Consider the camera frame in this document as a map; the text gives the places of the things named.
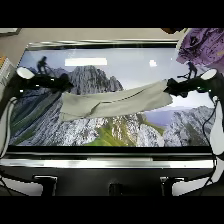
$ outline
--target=cloth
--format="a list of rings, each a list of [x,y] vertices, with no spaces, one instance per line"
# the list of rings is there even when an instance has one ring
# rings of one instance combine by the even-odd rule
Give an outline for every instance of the cloth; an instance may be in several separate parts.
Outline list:
[[[142,86],[135,89],[74,95],[63,93],[60,110],[61,121],[81,118],[114,117],[153,110],[172,103],[172,97],[163,92],[167,81]]]
[[[224,28],[192,28],[181,43],[177,61],[224,71]]]

